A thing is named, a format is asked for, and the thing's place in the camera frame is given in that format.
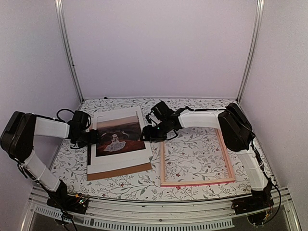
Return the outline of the pink wooden picture frame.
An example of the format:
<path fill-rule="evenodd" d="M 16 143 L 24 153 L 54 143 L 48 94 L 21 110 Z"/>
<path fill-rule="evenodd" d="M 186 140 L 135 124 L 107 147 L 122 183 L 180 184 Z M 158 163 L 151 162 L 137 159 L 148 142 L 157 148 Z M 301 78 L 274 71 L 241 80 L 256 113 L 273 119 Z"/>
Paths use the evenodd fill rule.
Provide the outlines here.
<path fill-rule="evenodd" d="M 166 181 L 165 173 L 165 142 L 160 142 L 160 187 L 188 187 L 188 186 L 205 186 L 214 184 L 225 184 L 235 182 L 235 174 L 232 168 L 231 160 L 227 151 L 227 147 L 224 143 L 222 133 L 220 129 L 215 128 L 216 136 L 218 138 L 219 146 L 222 152 L 223 160 L 228 172 L 228 177 L 215 180 L 203 180 L 203 181 Z"/>

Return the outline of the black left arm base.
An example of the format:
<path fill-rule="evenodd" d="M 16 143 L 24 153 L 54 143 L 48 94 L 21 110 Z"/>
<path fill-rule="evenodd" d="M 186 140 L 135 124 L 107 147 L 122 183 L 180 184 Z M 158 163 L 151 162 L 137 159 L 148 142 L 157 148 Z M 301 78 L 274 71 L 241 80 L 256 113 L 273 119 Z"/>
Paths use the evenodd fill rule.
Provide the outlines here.
<path fill-rule="evenodd" d="M 48 192 L 47 205 L 78 214 L 86 214 L 89 198 L 86 195 L 77 193 L 68 195 L 66 192 Z"/>

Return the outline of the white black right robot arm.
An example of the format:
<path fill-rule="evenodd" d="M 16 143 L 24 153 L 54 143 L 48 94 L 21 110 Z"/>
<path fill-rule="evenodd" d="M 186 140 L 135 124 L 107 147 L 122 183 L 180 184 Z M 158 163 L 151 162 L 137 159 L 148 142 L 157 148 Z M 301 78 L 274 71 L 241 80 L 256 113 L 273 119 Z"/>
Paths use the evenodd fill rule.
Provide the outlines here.
<path fill-rule="evenodd" d="M 142 129 L 141 141 L 161 142 L 168 140 L 169 132 L 177 133 L 183 128 L 216 128 L 223 137 L 227 149 L 239 157 L 248 178 L 252 193 L 249 206 L 259 210 L 267 203 L 272 189 L 271 179 L 264 170 L 264 163 L 255 147 L 255 134 L 242 110 L 235 103 L 218 109 L 191 109 L 183 107 L 172 110 L 164 101 L 156 104 L 146 116 L 148 125 Z"/>

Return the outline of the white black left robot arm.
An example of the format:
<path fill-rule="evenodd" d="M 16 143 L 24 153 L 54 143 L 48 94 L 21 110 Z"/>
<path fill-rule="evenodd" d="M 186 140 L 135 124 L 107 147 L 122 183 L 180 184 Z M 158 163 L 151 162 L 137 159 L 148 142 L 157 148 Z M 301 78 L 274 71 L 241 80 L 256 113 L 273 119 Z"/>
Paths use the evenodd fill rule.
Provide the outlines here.
<path fill-rule="evenodd" d="M 74 111 L 68 122 L 59 116 L 52 118 L 34 113 L 15 111 L 0 137 L 0 146 L 16 161 L 34 181 L 53 192 L 53 201 L 61 208 L 71 205 L 71 197 L 58 189 L 61 181 L 40 160 L 34 149 L 36 136 L 70 140 L 73 149 L 81 149 L 99 143 L 99 132 L 90 128 L 91 117 L 82 111 Z"/>

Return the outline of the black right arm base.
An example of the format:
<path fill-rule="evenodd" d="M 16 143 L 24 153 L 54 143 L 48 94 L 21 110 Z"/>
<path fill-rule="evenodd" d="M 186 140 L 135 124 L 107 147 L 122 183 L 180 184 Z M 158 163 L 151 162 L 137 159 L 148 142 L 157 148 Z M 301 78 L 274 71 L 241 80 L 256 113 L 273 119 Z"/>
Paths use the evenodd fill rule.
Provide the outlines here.
<path fill-rule="evenodd" d="M 235 214 L 250 213 L 248 221 L 254 226 L 261 226 L 266 223 L 272 214 L 272 206 L 274 205 L 270 191 L 254 191 L 252 195 L 245 198 L 234 199 L 231 208 Z"/>

